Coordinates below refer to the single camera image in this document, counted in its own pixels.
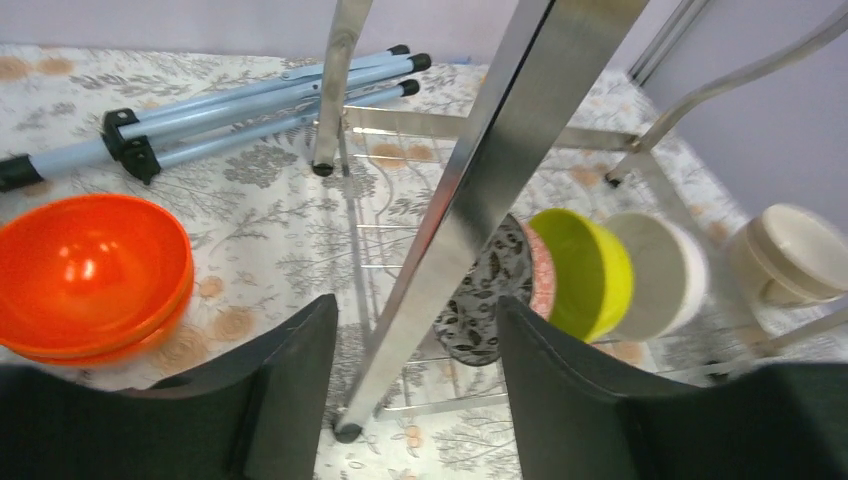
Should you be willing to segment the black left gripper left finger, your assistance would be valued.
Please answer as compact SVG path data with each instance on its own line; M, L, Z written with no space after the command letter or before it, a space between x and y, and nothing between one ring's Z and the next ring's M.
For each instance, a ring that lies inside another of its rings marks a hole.
M338 324L334 295L145 390L1 369L5 479L309 479Z

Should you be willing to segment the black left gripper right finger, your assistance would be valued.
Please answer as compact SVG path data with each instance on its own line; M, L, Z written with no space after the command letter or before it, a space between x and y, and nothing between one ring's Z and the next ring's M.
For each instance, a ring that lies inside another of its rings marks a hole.
M526 479L843 479L847 368L777 363L710 387L666 379L496 307Z

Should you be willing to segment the orange plastic bowl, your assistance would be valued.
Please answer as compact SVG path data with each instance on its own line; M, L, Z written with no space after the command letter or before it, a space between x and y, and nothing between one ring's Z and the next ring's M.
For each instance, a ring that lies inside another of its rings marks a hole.
M160 346L175 332L184 318L193 289L194 282L190 281L181 292L180 301L171 313L150 334L118 349L77 358L41 357L17 351L13 351L13 353L27 360L63 367L91 367L129 361Z
M194 282L188 234L139 197L54 201L1 228L1 344L77 358L150 334Z

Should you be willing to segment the beige floral bowl front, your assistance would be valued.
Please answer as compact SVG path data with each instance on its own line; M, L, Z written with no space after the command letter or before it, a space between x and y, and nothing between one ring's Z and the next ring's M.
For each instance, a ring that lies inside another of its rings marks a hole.
M847 235L806 208L778 203L746 225L749 245L775 281L814 303L847 293Z

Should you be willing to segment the stainless steel dish rack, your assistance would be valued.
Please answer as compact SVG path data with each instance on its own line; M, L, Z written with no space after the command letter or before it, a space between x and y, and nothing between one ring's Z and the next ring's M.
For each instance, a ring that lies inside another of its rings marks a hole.
M471 110L460 118L458 141L426 210L333 433L352 443L425 336L484 244L508 213L563 132L571 148L613 151L612 132L566 127L647 1L519 1ZM329 174L338 145L347 160L341 124L347 73L372 1L338 1L327 42L318 135L312 168ZM796 63L847 30L847 1L791 46L745 65L687 94L644 135L619 150L625 158L608 174L619 185L640 171L669 219L694 230L709 255L716 249L651 153L699 104Z

